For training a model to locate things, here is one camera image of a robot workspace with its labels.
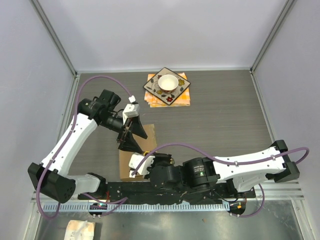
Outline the brown cardboard express box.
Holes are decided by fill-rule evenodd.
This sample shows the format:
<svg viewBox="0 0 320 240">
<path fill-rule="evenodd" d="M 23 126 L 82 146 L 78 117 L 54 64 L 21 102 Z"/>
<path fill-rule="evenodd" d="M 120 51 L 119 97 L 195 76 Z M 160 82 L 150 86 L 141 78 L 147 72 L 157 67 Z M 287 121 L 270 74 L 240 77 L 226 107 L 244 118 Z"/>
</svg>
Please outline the brown cardboard express box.
<svg viewBox="0 0 320 240">
<path fill-rule="evenodd" d="M 135 141 L 138 143 L 142 152 L 149 152 L 157 147 L 156 141 L 156 131 L 154 124 L 146 124 L 143 126 L 145 132 L 147 133 L 148 138 L 144 139 L 137 135 L 134 135 Z M 135 152 L 119 151 L 119 176 L 122 182 L 147 182 L 147 179 L 144 179 L 144 176 L 141 175 L 144 166 L 148 163 L 146 160 L 143 165 L 139 168 L 135 177 L 131 175 L 132 169 L 134 169 L 144 156 L 139 155 Z"/>
</svg>

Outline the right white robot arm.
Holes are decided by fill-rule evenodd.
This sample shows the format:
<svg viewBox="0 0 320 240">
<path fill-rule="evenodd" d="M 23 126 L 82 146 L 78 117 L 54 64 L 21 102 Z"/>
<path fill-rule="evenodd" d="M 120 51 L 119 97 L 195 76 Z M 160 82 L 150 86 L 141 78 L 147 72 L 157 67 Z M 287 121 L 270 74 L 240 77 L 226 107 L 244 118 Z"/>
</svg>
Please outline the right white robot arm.
<svg viewBox="0 0 320 240">
<path fill-rule="evenodd" d="M 197 157 L 175 166 L 169 160 L 155 160 L 147 168 L 147 177 L 157 189 L 189 194 L 209 192 L 225 184 L 226 193 L 236 198 L 267 180 L 284 183 L 298 179 L 300 171 L 287 151 L 285 141 L 276 140 L 260 152 L 224 157 L 220 162 Z"/>
</svg>

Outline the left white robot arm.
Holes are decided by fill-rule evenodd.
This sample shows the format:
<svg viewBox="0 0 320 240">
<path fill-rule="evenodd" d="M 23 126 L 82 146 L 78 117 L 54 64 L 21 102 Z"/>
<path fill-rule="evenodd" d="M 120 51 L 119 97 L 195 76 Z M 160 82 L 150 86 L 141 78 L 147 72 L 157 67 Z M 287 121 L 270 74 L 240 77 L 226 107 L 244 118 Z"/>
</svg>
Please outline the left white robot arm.
<svg viewBox="0 0 320 240">
<path fill-rule="evenodd" d="M 143 150 L 134 139 L 139 136 L 147 139 L 140 117 L 140 106 L 134 96 L 122 115 L 114 111 L 121 98 L 112 91 L 103 90 L 99 97 L 85 98 L 79 102 L 72 121 L 53 148 L 39 164 L 31 163 L 27 169 L 32 185 L 38 194 L 64 204 L 73 195 L 89 193 L 100 200 L 107 192 L 105 178 L 88 173 L 70 176 L 69 169 L 79 150 L 98 126 L 118 133 L 118 149 L 125 152 L 142 154 Z"/>
</svg>

